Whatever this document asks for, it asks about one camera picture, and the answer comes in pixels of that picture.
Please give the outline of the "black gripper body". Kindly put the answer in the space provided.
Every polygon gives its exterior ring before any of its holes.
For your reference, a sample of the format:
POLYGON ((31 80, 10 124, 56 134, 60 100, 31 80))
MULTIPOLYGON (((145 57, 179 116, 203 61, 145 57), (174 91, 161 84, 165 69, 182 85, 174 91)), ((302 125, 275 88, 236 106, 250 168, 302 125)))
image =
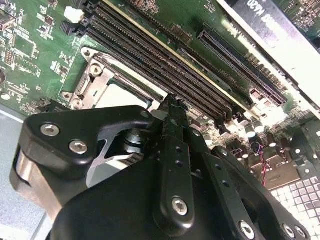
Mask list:
POLYGON ((13 172, 52 218, 49 240, 186 240, 196 218, 188 133, 163 130, 143 160, 88 187, 63 177, 54 142, 17 148, 13 172))

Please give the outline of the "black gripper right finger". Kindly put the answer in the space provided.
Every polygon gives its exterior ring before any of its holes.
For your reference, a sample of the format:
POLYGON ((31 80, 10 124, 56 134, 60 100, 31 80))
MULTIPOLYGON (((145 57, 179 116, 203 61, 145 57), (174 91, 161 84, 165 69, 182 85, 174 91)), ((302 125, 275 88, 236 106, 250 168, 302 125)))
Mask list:
POLYGON ((309 240, 307 229, 224 147, 188 132, 195 222, 186 240, 309 240))

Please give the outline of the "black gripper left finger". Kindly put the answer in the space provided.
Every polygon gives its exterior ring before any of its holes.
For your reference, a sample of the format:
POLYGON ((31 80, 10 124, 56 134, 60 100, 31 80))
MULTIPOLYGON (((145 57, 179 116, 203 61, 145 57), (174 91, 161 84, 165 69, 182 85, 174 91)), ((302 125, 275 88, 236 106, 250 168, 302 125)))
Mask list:
MULTIPOLYGON (((17 147, 35 156, 39 141, 53 142, 57 170, 73 180, 85 177, 91 188, 143 160, 146 151, 156 148, 163 130, 178 128, 189 128, 186 108, 168 96, 156 114, 131 105, 32 115, 23 123, 17 147)), ((40 205, 13 168, 10 181, 21 195, 40 205)))

